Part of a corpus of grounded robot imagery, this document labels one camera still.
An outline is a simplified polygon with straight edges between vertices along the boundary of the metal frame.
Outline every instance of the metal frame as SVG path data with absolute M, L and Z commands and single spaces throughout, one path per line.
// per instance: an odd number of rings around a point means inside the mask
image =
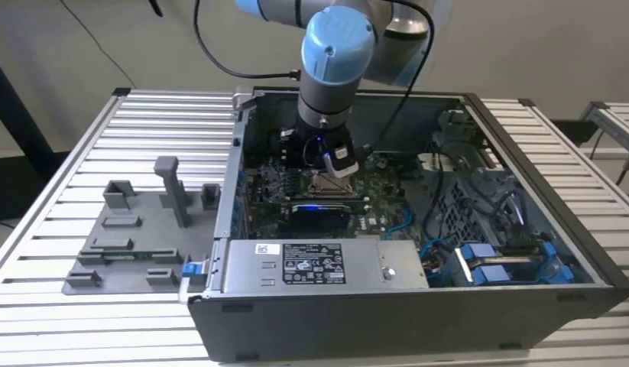
M 581 116 L 629 151 L 629 103 L 592 102 Z
M 37 176 L 47 183 L 59 169 L 59 159 L 28 113 L 0 67 L 0 120 L 27 156 Z
M 244 132 L 245 125 L 248 124 L 249 116 L 252 113 L 253 108 L 244 110 L 243 114 L 237 117 L 239 122 L 235 124 L 235 129 L 232 131 L 232 138 L 237 139 L 239 145 L 231 146 L 231 150 L 228 152 L 228 166 L 225 168 L 224 182 L 231 184 L 224 185 L 221 187 L 221 197 L 219 199 L 219 209 L 216 213 L 216 239 L 227 239 L 231 236 L 233 203 L 236 196 L 237 178 L 240 174 L 241 155 L 244 150 Z
M 296 93 L 297 88 L 256 87 L 255 91 L 256 93 Z M 369 96 L 392 96 L 397 95 L 399 91 L 360 89 L 357 94 Z M 416 96 L 425 96 L 429 98 L 456 98 L 463 101 L 467 111 L 472 114 L 473 119 L 477 121 L 481 129 L 488 134 L 489 141 L 497 145 L 496 152 L 493 152 L 493 157 L 497 155 L 500 159 L 493 159 L 493 161 L 504 160 L 509 166 L 509 169 L 512 169 L 519 177 L 523 177 L 523 185 L 525 186 L 525 190 L 535 198 L 539 199 L 537 201 L 540 201 L 543 204 L 540 205 L 540 208 L 541 211 L 544 211 L 545 216 L 551 219 L 551 221 L 555 220 L 557 222 L 557 226 L 555 226 L 555 228 L 563 233 L 563 237 L 571 242 L 568 245 L 579 248 L 577 252 L 581 252 L 588 259 L 585 263 L 596 266 L 597 274 L 611 283 L 611 285 L 613 285 L 620 290 L 619 298 L 620 300 L 624 300 L 629 295 L 629 280 L 619 270 L 616 264 L 611 261 L 609 256 L 605 254 L 605 251 L 597 244 L 596 239 L 589 234 L 587 227 L 571 212 L 571 208 L 563 202 L 561 197 L 552 190 L 552 185 L 544 179 L 544 175 L 536 169 L 536 165 L 528 159 L 527 153 L 523 152 L 517 142 L 509 136 L 509 131 L 503 127 L 500 119 L 492 114 L 483 100 L 473 93 L 413 92 L 411 94 L 411 98 L 415 98 Z M 531 100 L 524 99 L 521 101 L 516 101 L 516 104 L 520 106 L 523 111 L 517 111 L 513 114 L 512 112 L 508 112 L 508 114 L 505 114 L 508 120 L 511 120 L 512 117 L 521 117 L 523 119 L 533 118 L 552 125 L 552 122 L 540 113 Z M 552 130 L 555 133 L 561 134 L 556 126 L 552 127 Z M 536 144 L 531 141 L 525 141 L 525 143 L 525 145 Z M 548 147 L 547 144 L 536 145 L 541 147 L 541 151 Z M 575 147 L 573 144 L 569 144 L 564 145 L 563 149 L 569 146 Z M 505 153 L 504 156 L 497 153 L 499 150 Z M 620 191 L 616 185 L 612 184 L 608 179 L 605 179 L 605 175 L 599 173 L 599 170 L 595 168 L 592 163 L 588 162 L 587 164 L 591 166 L 591 172 L 599 175 L 599 177 L 604 180 L 603 182 L 608 183 L 608 189 L 616 191 L 617 195 L 623 194 L 623 199 L 629 205 L 629 199 L 624 195 L 623 191 Z
M 267 91 L 261 87 L 256 91 L 277 93 L 275 89 Z M 361 95 L 389 96 L 391 93 L 365 91 L 360 93 Z M 337 346 L 343 339 L 355 340 L 351 350 L 353 353 L 361 351 L 365 356 L 377 352 L 411 354 L 440 350 L 487 349 L 497 348 L 497 346 L 529 348 L 564 323 L 579 316 L 599 317 L 629 297 L 627 276 L 553 192 L 549 183 L 480 99 L 472 94 L 456 93 L 416 93 L 411 98 L 424 97 L 456 99 L 463 103 L 488 136 L 493 150 L 500 152 L 504 158 L 501 162 L 521 179 L 528 194 L 549 219 L 577 261 L 591 274 L 595 284 L 536 285 L 499 289 L 491 287 L 407 288 L 387 289 L 380 292 L 373 289 L 353 291 L 325 289 L 323 294 L 319 289 L 300 288 L 288 291 L 263 289 L 257 293 L 207 290 L 203 297 L 196 296 L 189 299 L 188 305 L 205 346 L 217 361 L 244 362 L 259 359 L 267 361 L 283 358 L 301 359 L 311 356 L 343 356 L 351 353 L 339 351 Z M 232 177 L 232 181 L 225 185 L 233 188 L 236 177 Z M 224 273 L 221 281 L 225 282 L 224 279 L 228 276 L 237 276 L 237 274 L 227 273 L 237 261 L 240 261 L 237 258 L 221 258 L 221 266 L 216 269 L 213 266 L 215 270 Z M 567 293 L 580 301 L 564 302 L 563 298 Z M 387 299 L 388 306 L 400 310 L 397 314 L 384 314 Z M 537 302 L 531 309 L 529 305 L 535 300 Z M 361 302 L 361 311 L 355 308 L 357 302 Z M 227 307 L 244 308 L 247 311 L 232 313 L 227 311 Z M 436 319 L 421 320 L 416 317 L 420 313 L 435 314 Z M 463 315 L 461 329 L 457 329 L 456 323 L 447 321 L 453 313 Z M 509 315 L 511 323 L 493 327 L 488 335 L 476 338 L 475 336 L 489 327 L 491 322 L 497 320 L 503 313 Z M 356 318 L 359 314 L 376 322 L 373 326 L 376 334 L 392 335 L 388 343 L 359 331 L 363 330 L 365 323 L 364 319 Z M 345 327 L 336 329 L 336 335 L 327 335 L 325 338 L 319 334 L 307 335 L 307 330 L 335 327 L 340 323 L 344 323 Z M 428 327 L 445 332 L 436 336 L 433 342 L 421 343 L 423 335 L 417 333 Z M 527 331 L 524 335 L 516 335 L 513 330 L 521 327 Z M 293 343 L 292 333 L 285 332 L 289 328 L 301 335 L 299 344 Z M 263 339 L 263 333 L 272 335 L 273 345 L 259 342 Z
M 136 90 L 133 93 L 163 92 Z M 164 93 L 176 97 L 176 103 L 204 94 Z M 84 175 L 80 169 L 84 160 L 109 159 L 116 164 L 125 163 L 127 167 L 136 167 L 136 171 L 144 171 L 145 162 L 153 159 L 152 154 L 167 151 L 179 151 L 185 159 L 192 158 L 191 164 L 195 166 L 219 163 L 228 158 L 228 155 L 207 158 L 209 153 L 217 154 L 219 150 L 201 148 L 199 151 L 196 145 L 188 144 L 193 140 L 185 138 L 192 129 L 188 126 L 193 126 L 197 120 L 187 117 L 176 119 L 173 128 L 168 125 L 163 127 L 181 133 L 183 138 L 155 139 L 165 141 L 165 144 L 167 141 L 183 141 L 173 148 L 143 148 L 133 144 L 133 141 L 139 143 L 144 140 L 144 135 L 120 138 L 116 145 L 111 141 L 113 138 L 107 139 L 107 145 L 96 144 L 107 124 L 107 115 L 123 99 L 125 97 L 115 97 L 108 102 L 0 250 L 0 279 L 13 280 L 11 283 L 0 282 L 0 365 L 97 363 L 116 366 L 131 362 L 148 366 L 219 365 L 208 359 L 187 307 L 177 304 L 175 294 L 69 297 L 59 293 L 56 280 L 67 274 L 88 235 L 85 229 L 89 231 L 101 209 L 99 197 L 105 184 L 103 187 L 85 187 L 88 182 L 84 178 L 72 182 L 75 176 Z M 613 183 L 596 167 L 591 167 L 585 156 L 533 108 L 511 99 L 484 100 L 484 104 L 608 256 L 629 277 L 629 203 L 620 192 L 612 189 Z M 104 167 L 108 171 L 103 173 L 120 174 L 120 166 Z M 189 168 L 179 175 L 193 180 L 192 170 L 197 169 Z M 613 363 L 629 365 L 629 300 L 612 309 L 605 317 L 568 323 L 535 349 L 525 351 L 289 362 L 295 367 L 496 364 L 589 367 Z

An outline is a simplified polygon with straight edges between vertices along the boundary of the black pole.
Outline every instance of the black pole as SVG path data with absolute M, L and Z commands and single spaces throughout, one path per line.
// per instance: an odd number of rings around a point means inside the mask
M 20 146 L 28 162 L 37 176 L 48 182 L 59 169 L 59 160 L 55 157 L 45 137 L 37 128 L 20 96 L 0 67 L 0 120 Z

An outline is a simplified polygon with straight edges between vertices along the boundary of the robotic arm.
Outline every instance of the robotic arm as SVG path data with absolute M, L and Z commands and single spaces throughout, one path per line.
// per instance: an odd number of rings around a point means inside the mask
M 236 5 L 267 21 L 305 28 L 295 132 L 304 157 L 315 139 L 329 174 L 353 174 L 359 164 L 345 120 L 360 80 L 409 84 L 423 59 L 425 18 L 384 0 L 236 0 Z

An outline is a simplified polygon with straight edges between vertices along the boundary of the aluminum extrusion table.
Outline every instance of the aluminum extrusion table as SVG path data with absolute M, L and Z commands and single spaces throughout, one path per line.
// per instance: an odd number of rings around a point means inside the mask
M 629 151 L 629 103 L 592 102 L 584 111 L 583 119 L 593 121 Z
M 629 277 L 629 199 L 536 107 L 484 103 Z M 176 294 L 65 296 L 61 286 L 108 180 L 161 190 L 153 161 L 175 155 L 188 190 L 223 182 L 233 121 L 231 93 L 133 90 L 111 98 L 0 249 L 0 365 L 217 365 Z M 568 323 L 528 351 L 288 365 L 629 366 L 629 300 L 604 317 Z

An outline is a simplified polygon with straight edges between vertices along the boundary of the warning label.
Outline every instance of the warning label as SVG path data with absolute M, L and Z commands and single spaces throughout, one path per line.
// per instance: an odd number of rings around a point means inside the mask
M 285 243 L 283 262 L 285 284 L 345 284 L 339 243 Z

